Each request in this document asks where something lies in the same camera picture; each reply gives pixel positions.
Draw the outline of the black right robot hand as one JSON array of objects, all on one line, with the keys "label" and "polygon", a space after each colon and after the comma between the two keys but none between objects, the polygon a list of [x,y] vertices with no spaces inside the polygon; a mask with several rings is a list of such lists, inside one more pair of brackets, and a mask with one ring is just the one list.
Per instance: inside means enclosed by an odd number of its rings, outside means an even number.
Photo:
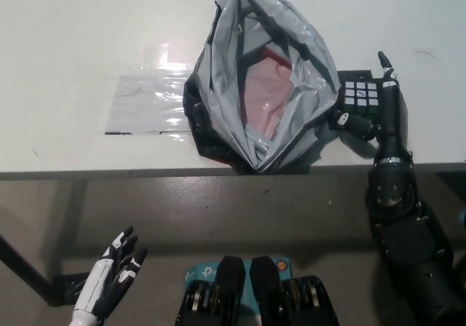
[{"label": "black right robot hand", "polygon": [[407,109],[395,69],[388,57],[378,52],[383,77],[376,83],[378,113],[375,120],[351,113],[348,108],[339,110],[334,126],[362,140],[377,139],[379,149],[375,164],[388,162],[413,162],[407,148]]}]

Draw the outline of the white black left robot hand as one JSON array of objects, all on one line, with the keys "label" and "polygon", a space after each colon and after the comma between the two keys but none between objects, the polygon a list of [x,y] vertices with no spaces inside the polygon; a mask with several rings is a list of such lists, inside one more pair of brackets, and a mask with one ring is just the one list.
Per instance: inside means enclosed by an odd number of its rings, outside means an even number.
[{"label": "white black left robot hand", "polygon": [[72,325],[103,325],[133,284],[148,250],[135,252],[130,226],[107,247],[88,275],[74,305]]}]

